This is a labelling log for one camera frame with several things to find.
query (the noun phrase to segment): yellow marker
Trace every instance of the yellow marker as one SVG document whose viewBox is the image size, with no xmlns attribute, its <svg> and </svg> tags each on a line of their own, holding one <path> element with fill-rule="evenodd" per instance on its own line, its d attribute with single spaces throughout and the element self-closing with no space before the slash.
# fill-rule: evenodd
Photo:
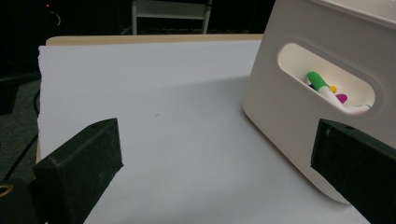
<svg viewBox="0 0 396 224">
<path fill-rule="evenodd" d="M 336 87 L 330 86 L 329 88 L 332 91 L 332 93 L 336 93 L 337 92 L 337 88 Z"/>
</svg>

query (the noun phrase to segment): white tabletop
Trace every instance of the white tabletop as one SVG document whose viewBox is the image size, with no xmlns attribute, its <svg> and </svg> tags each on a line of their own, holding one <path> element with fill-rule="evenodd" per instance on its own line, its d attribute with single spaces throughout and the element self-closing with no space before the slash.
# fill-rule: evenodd
<svg viewBox="0 0 396 224">
<path fill-rule="evenodd" d="M 40 48 L 42 158 L 96 121 L 119 120 L 124 167 L 85 223 L 368 223 L 317 190 L 244 114 L 259 45 Z"/>
</svg>

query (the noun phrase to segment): green marker cap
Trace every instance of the green marker cap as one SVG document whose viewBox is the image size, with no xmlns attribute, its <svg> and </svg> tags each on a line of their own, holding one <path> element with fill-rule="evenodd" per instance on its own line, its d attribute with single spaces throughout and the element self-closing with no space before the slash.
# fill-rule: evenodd
<svg viewBox="0 0 396 224">
<path fill-rule="evenodd" d="M 324 86 L 329 87 L 329 85 L 323 80 L 323 78 L 316 72 L 309 72 L 308 79 L 312 83 L 316 91 Z"/>
</svg>

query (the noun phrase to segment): black cable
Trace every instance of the black cable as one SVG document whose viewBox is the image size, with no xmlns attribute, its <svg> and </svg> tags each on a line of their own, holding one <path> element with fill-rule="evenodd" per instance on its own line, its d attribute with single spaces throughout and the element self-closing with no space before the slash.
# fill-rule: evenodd
<svg viewBox="0 0 396 224">
<path fill-rule="evenodd" d="M 35 94 L 35 98 L 33 99 L 33 105 L 35 107 L 35 113 L 38 115 L 39 111 L 38 111 L 38 106 L 37 106 L 37 99 L 38 96 L 40 95 L 40 91 L 38 91 Z M 36 134 L 32 140 L 30 140 L 29 144 L 27 145 L 27 147 L 23 150 L 23 152 L 21 153 L 21 155 L 14 161 L 14 163 L 12 164 L 11 168 L 9 169 L 8 173 L 6 174 L 6 176 L 4 177 L 4 180 L 8 180 L 11 175 L 14 173 L 15 169 L 17 168 L 17 166 L 20 164 L 21 160 L 23 159 L 23 157 L 26 155 L 26 153 L 29 151 L 29 149 L 32 147 L 32 144 L 38 139 L 38 134 Z"/>
</svg>

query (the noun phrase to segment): table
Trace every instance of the table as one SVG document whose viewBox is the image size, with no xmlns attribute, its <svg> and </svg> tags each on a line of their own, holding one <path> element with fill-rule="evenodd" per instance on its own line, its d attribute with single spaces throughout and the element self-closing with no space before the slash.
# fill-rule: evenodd
<svg viewBox="0 0 396 224">
<path fill-rule="evenodd" d="M 124 167 L 87 224 L 368 223 L 317 190 L 244 114 L 261 38 L 56 37 L 40 48 L 42 156 L 119 119 Z"/>
</svg>

